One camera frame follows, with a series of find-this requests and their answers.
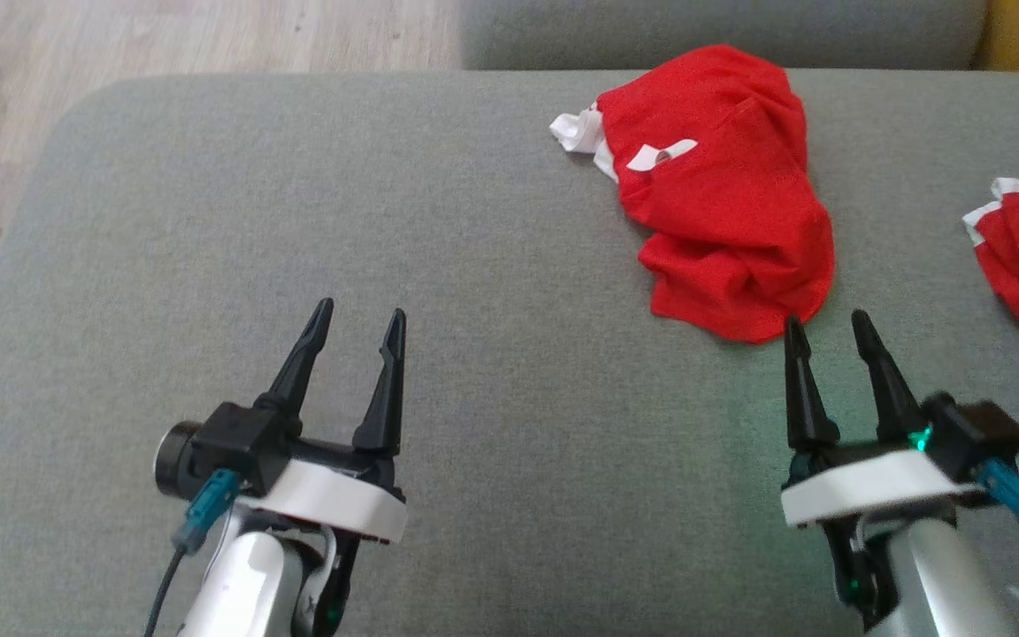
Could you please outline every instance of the white tag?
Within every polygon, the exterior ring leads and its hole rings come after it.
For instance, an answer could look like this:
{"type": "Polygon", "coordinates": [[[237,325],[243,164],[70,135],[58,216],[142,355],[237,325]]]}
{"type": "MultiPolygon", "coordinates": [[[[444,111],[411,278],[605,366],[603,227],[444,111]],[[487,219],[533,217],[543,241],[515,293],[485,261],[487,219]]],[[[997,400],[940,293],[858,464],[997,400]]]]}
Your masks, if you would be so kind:
{"type": "Polygon", "coordinates": [[[627,162],[627,168],[636,172],[647,172],[664,161],[682,156],[683,153],[691,151],[699,143],[694,140],[680,140],[667,146],[666,149],[656,149],[654,146],[644,144],[640,152],[635,153],[632,161],[627,162]]]}
{"type": "Polygon", "coordinates": [[[579,116],[561,113],[549,124],[549,131],[570,153],[595,153],[603,141],[603,116],[594,109],[583,110],[579,116]]]}

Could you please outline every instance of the gray couch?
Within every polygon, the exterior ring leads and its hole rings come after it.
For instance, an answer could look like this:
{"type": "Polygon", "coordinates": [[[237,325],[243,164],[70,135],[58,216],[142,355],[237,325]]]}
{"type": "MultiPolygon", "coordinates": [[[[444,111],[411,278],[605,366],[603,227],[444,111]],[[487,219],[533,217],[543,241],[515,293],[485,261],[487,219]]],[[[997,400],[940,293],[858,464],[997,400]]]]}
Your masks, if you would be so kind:
{"type": "Polygon", "coordinates": [[[728,42],[786,67],[963,69],[985,0],[464,0],[473,69],[651,68],[728,42]]]}
{"type": "MultiPolygon", "coordinates": [[[[183,509],[159,436],[262,390],[326,295],[317,438],[352,435],[410,316],[410,524],[361,552],[342,634],[858,634],[821,534],[782,524],[780,344],[648,314],[646,233],[546,131],[636,75],[160,77],[74,108],[0,246],[0,634],[141,632],[183,509]]],[[[918,392],[1019,419],[1019,329],[960,223],[1019,176],[1019,75],[790,79],[836,229],[829,414],[873,435],[858,306],[918,392]]],[[[1010,516],[962,529],[1019,586],[1010,516]]]]}

